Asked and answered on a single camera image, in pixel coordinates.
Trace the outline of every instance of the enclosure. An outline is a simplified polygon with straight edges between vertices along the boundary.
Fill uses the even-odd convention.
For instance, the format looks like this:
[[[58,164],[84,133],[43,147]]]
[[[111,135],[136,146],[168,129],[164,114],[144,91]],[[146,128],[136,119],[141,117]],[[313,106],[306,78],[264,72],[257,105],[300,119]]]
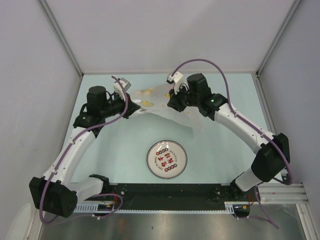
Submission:
[[[3,2],[0,239],[318,239],[319,10],[317,0]],[[42,225],[29,182],[68,143],[89,88],[113,91],[116,75],[130,81],[133,95],[166,84],[179,64],[195,58],[226,73],[230,100],[243,115],[289,138],[295,184],[272,180],[259,187],[280,229],[192,210],[123,210],[99,223],[88,217]],[[213,93],[226,95],[211,65],[192,62],[179,71],[185,78],[203,73]],[[229,184],[250,168],[255,154],[226,127],[197,111],[184,122],[166,114],[140,114],[104,127],[72,183],[99,174],[113,184]],[[178,177],[159,178],[146,164],[148,150],[161,140],[175,141],[187,153]],[[257,204],[251,215],[264,216]]]

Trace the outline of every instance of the metal frame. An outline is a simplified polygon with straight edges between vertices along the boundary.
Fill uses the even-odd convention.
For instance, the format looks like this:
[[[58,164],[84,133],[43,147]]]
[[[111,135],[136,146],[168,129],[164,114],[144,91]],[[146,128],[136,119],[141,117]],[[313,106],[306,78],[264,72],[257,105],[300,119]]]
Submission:
[[[290,186],[279,183],[264,183],[258,187],[262,204],[309,204],[304,186],[292,184]],[[112,201],[83,201],[77,204],[74,213],[109,213],[111,210],[98,211],[99,204],[113,204]],[[119,210],[120,213],[209,213],[233,214],[232,205],[247,205],[247,201],[225,201],[225,210]]]
[[[78,64],[78,61],[77,61],[74,53],[72,52],[54,14],[52,13],[52,11],[47,3],[47,1],[46,0],[37,0],[37,2],[39,3],[41,9],[43,10],[44,15],[47,17],[49,24],[51,25],[55,35],[57,36],[59,42],[62,45],[62,48],[64,49],[65,53],[67,54],[67,56],[71,60],[74,69],[76,70],[76,72],[78,73],[80,78],[82,78],[84,74],[81,71],[81,68]]]
[[[256,89],[256,93],[258,95],[260,105],[262,108],[262,112],[264,115],[264,119],[267,123],[267,128],[271,130],[274,133],[277,133],[275,122],[272,118],[272,114],[261,84],[261,80],[258,74],[252,74],[252,79],[254,82],[254,86]],[[300,216],[300,221],[303,226],[304,234],[306,236],[307,240],[318,240],[320,238],[319,230],[316,225],[316,222],[314,220],[312,210],[310,208],[310,204],[308,201],[308,197],[306,195],[305,189],[303,188],[303,196],[301,195],[301,189],[303,187],[303,184],[292,184],[291,186],[284,186],[280,185],[276,187],[277,189],[270,188],[269,191],[262,190],[260,193],[261,196],[261,202],[263,204],[272,204],[275,199],[279,201],[279,203],[282,204],[289,204],[296,202],[296,207]]]
[[[264,70],[270,56],[272,55],[272,53],[275,51],[278,43],[280,42],[281,38],[284,35],[284,32],[286,31],[287,27],[289,26],[289,24],[291,23],[293,17],[295,16],[295,13],[297,12],[300,4],[302,3],[303,0],[294,0],[294,2],[291,5],[291,8],[289,9],[288,13],[286,14],[278,32],[276,33],[268,51],[266,52],[260,66],[258,67],[257,70],[257,75],[260,76],[260,74],[262,73],[262,71]]]
[[[309,203],[297,204],[298,210],[304,234],[307,240],[319,239],[320,234],[318,228],[315,225],[314,216]]]

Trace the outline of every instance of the light blue tabletop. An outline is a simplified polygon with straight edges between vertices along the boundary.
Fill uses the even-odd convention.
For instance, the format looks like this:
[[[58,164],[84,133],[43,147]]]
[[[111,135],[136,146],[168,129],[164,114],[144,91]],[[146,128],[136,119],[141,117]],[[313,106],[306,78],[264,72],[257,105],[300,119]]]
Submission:
[[[204,74],[213,93],[226,96],[220,74]],[[131,82],[132,90],[142,90],[166,83],[166,74],[117,75]],[[232,104],[247,118],[267,129],[251,74],[226,75]],[[86,95],[92,86],[105,86],[113,92],[110,75],[85,75],[73,109],[67,137]],[[72,182],[80,182],[91,174],[108,177],[111,183],[230,183],[247,170],[255,155],[250,148],[224,126],[201,118],[202,129],[180,125],[172,120],[148,113],[120,119],[105,126],[79,163]],[[182,174],[172,179],[155,176],[148,168],[147,153],[161,140],[182,145],[187,165]]]

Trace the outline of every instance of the black joint actuator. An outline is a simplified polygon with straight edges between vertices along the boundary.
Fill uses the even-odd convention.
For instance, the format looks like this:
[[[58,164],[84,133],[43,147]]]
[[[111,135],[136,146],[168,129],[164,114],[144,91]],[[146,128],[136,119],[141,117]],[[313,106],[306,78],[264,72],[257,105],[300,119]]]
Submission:
[[[273,138],[273,142],[280,148],[288,163],[290,163],[289,139],[283,133]],[[254,175],[262,182],[269,182],[284,167],[284,160],[277,149],[269,142],[263,144],[257,152],[255,159],[251,165]]]
[[[128,108],[123,117],[128,119],[140,106],[131,101],[130,95],[127,95]],[[75,119],[73,127],[90,128],[106,122],[106,118],[116,114],[121,114],[126,106],[126,102],[117,94],[107,98],[107,90],[104,86],[93,86],[89,88],[86,95],[87,103],[80,110],[79,116]],[[95,137],[98,136],[103,127],[97,127],[92,130]]]
[[[211,93],[207,79],[202,73],[190,75],[187,83],[188,89],[182,85],[177,94],[173,89],[169,91],[170,100],[167,106],[178,112],[182,112],[187,106],[197,107],[204,117],[214,121],[215,112],[228,100],[219,93]]]
[[[31,196],[36,209],[40,208],[40,200],[47,180],[33,177],[29,183]],[[43,210],[64,218],[69,217],[78,202],[76,192],[69,190],[60,182],[50,182],[43,202]]]

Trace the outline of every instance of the table surface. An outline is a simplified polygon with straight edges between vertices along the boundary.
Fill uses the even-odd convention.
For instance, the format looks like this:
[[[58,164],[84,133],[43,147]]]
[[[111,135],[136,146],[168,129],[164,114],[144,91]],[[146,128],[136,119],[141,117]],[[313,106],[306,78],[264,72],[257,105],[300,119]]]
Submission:
[[[265,210],[279,230],[257,219],[237,221],[231,214],[119,213],[99,221],[79,217],[60,225],[42,225],[39,240],[306,239],[295,204],[270,204]],[[258,205],[251,207],[250,215],[265,217]]]
[[[143,90],[166,83],[165,74],[118,75],[131,82],[133,90]],[[213,93],[226,96],[226,87],[220,74],[205,74]],[[267,129],[251,74],[226,75],[232,104],[247,118]],[[113,92],[111,75],[84,75],[68,127],[87,102],[92,86],[105,86]],[[172,120],[148,113],[129,119],[120,119],[105,126],[80,161],[72,182],[77,183],[91,174],[108,177],[111,183],[168,183],[209,184],[230,183],[247,170],[255,155],[250,148],[224,126],[202,117],[202,129],[180,125]],[[187,165],[182,174],[162,179],[151,173],[147,165],[150,147],[161,140],[172,140],[184,147]]]

